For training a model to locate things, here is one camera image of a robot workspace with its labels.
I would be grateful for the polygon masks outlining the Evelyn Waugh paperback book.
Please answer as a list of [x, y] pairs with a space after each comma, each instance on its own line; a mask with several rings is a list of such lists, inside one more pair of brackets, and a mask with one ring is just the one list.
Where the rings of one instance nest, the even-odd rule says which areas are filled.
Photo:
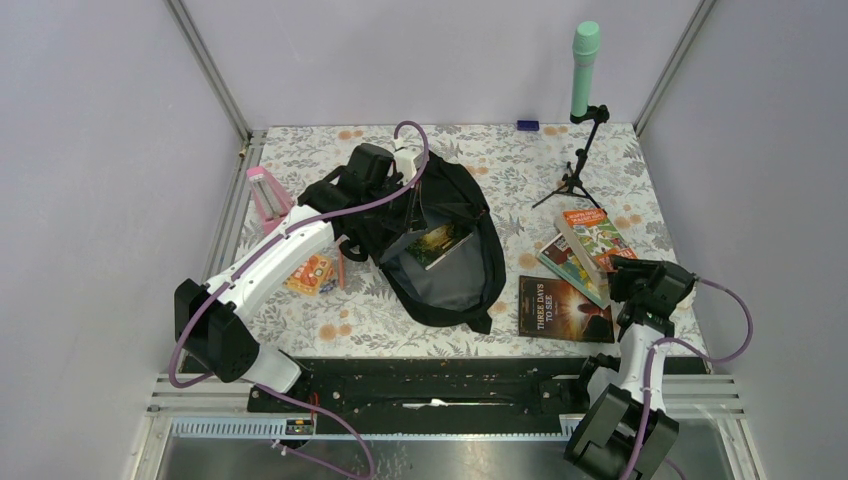
[[598, 307], [610, 306], [605, 289], [599, 289], [590, 279], [572, 248], [562, 234], [557, 234], [536, 255], [537, 259], [561, 279], [586, 296]]

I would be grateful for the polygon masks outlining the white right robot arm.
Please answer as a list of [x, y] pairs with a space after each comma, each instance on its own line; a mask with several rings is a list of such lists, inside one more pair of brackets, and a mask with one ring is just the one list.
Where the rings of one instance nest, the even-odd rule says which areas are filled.
[[663, 400], [663, 369], [675, 336], [671, 315], [696, 278], [668, 261], [618, 255], [610, 261], [610, 298], [622, 306], [616, 319], [620, 354], [584, 363], [573, 396], [588, 412], [564, 457], [593, 479], [650, 479], [679, 435]]

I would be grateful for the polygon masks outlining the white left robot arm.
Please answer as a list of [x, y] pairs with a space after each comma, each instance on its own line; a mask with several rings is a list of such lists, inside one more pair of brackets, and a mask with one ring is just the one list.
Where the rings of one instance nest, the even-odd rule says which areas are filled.
[[175, 339], [169, 380], [177, 388], [176, 362], [189, 352], [209, 376], [229, 383], [244, 380], [272, 390], [288, 411], [309, 401], [301, 368], [278, 349], [259, 343], [247, 329], [250, 319], [310, 257], [342, 236], [346, 220], [359, 220], [413, 186], [426, 153], [398, 146], [357, 146], [347, 164], [309, 185], [275, 229], [244, 257], [204, 284], [185, 280], [175, 291]]

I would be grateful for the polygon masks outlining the orange and white thick book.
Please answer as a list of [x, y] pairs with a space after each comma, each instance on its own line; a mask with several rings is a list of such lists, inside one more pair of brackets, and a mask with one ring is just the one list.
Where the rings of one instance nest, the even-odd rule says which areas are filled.
[[563, 211], [555, 225], [596, 287], [607, 285], [612, 256], [637, 258], [602, 209]]

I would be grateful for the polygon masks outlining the black student backpack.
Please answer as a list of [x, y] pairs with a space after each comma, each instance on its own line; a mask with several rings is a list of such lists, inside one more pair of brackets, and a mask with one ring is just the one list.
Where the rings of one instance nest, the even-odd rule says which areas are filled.
[[[490, 206], [473, 176], [460, 164], [432, 153], [416, 200], [426, 227], [409, 231], [406, 205], [411, 193], [364, 213], [334, 220], [338, 234], [348, 238], [345, 255], [373, 260], [399, 301], [416, 322], [437, 328], [465, 324], [488, 335], [488, 313], [506, 282], [501, 240]], [[448, 222], [470, 227], [472, 236], [430, 270], [422, 268], [405, 248]]]

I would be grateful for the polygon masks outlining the Three Days To See book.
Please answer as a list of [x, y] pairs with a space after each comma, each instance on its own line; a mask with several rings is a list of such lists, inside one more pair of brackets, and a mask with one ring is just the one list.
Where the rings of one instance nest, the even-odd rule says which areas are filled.
[[518, 335], [613, 343], [611, 308], [601, 308], [562, 279], [520, 276]]

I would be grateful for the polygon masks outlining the green fantasy cover book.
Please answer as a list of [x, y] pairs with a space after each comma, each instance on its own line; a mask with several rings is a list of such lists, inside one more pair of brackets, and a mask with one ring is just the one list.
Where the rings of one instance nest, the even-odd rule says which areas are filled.
[[410, 243], [405, 251], [425, 270], [430, 270], [465, 243], [473, 230], [448, 222]]

